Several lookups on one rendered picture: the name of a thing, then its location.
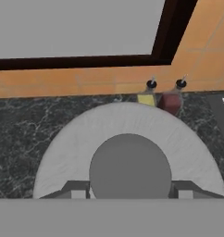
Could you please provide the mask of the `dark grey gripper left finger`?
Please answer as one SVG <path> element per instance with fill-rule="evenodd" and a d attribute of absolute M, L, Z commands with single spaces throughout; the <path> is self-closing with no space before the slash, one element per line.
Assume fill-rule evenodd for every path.
<path fill-rule="evenodd" d="M 42 199 L 90 199 L 89 181 L 67 181 L 61 190 L 42 196 Z"/>

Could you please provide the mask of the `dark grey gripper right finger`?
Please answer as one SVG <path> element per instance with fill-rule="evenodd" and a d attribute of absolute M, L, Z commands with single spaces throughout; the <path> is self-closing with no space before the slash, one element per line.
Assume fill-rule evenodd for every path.
<path fill-rule="evenodd" d="M 168 197 L 175 199 L 221 199 L 224 198 L 224 195 L 203 190 L 192 181 L 173 181 Z"/>

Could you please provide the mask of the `dark grey flat appliance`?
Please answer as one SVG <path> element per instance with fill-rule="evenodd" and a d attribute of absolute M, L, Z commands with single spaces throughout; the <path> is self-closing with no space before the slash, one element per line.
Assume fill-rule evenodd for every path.
<path fill-rule="evenodd" d="M 207 100 L 211 105 L 224 138 L 224 94 L 209 94 Z"/>

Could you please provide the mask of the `red bottle with black cap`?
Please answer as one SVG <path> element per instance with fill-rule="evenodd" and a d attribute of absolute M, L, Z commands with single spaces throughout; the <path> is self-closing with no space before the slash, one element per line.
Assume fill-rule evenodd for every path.
<path fill-rule="evenodd" d="M 186 78 L 187 75 L 184 75 L 181 79 L 176 80 L 172 90 L 161 94 L 157 104 L 158 108 L 167 111 L 173 116 L 177 115 L 182 104 L 181 91 L 187 86 Z"/>

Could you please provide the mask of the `yellow bottle with black cap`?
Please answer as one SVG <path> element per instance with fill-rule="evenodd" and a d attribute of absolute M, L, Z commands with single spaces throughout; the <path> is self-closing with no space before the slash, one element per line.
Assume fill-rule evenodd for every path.
<path fill-rule="evenodd" d="M 153 76 L 151 80 L 146 83 L 145 90 L 137 93 L 137 102 L 148 106 L 156 106 L 156 77 Z"/>

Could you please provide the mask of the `dark brown framed window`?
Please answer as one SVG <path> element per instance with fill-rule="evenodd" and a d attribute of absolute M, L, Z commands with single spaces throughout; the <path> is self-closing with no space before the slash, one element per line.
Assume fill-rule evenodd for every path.
<path fill-rule="evenodd" d="M 178 50 L 198 0 L 165 0 L 152 52 L 127 56 L 61 56 L 0 59 L 0 70 L 166 66 Z"/>

